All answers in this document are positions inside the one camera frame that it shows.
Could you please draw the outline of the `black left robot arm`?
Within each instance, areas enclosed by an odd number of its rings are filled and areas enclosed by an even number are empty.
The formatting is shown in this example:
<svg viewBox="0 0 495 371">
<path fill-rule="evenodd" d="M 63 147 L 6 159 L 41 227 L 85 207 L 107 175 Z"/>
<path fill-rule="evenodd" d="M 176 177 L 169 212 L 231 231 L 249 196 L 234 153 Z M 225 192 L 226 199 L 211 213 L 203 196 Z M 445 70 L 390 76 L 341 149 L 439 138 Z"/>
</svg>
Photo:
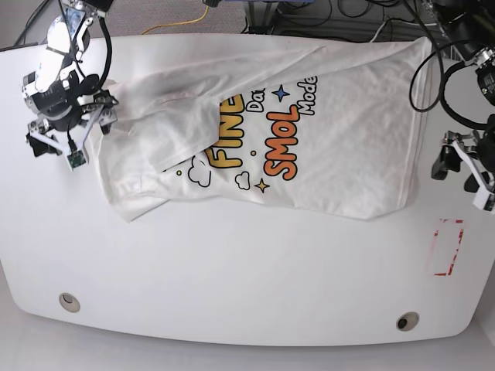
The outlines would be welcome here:
<svg viewBox="0 0 495 371">
<path fill-rule="evenodd" d="M 418 113 L 430 111 L 440 104 L 444 112 L 463 127 L 471 130 L 462 135 L 448 132 L 442 140 L 441 151 L 432 166 L 431 177 L 444 180 L 449 172 L 459 172 L 460 165 L 480 163 L 483 171 L 471 170 L 471 176 L 464 184 L 466 192 L 488 192 L 494 197 L 494 114 L 487 120 L 476 122 L 455 111 L 446 99 L 449 79 L 457 72 L 474 67 L 476 83 L 480 93 L 494 104 L 494 2 L 493 1 L 423 1 L 422 6 L 435 20 L 446 43 L 439 45 L 421 16 L 405 4 L 418 25 L 432 43 L 432 53 L 427 56 L 414 72 L 415 80 L 422 67 L 435 57 L 439 62 L 439 91 L 430 106 L 415 105 L 412 93 L 408 94 L 411 107 Z"/>
</svg>

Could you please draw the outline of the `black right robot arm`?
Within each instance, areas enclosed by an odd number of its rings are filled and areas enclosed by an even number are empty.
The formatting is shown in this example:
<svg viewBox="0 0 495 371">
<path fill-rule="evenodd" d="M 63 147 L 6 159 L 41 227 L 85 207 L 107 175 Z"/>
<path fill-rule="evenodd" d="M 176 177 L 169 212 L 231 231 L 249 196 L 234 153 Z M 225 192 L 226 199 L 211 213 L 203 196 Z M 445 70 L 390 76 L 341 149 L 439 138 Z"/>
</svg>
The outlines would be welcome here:
<svg viewBox="0 0 495 371">
<path fill-rule="evenodd" d="M 87 161 L 85 142 L 94 125 L 109 134 L 117 120 L 118 100 L 104 89 L 113 56 L 106 24 L 111 1 L 61 1 L 60 14 L 47 32 L 46 48 L 36 70 L 22 82 L 26 106 L 36 115 L 26 142 L 34 156 L 65 156 L 71 168 Z M 90 44 L 89 28 L 97 22 L 106 56 L 101 74 L 85 74 L 80 65 Z"/>
</svg>

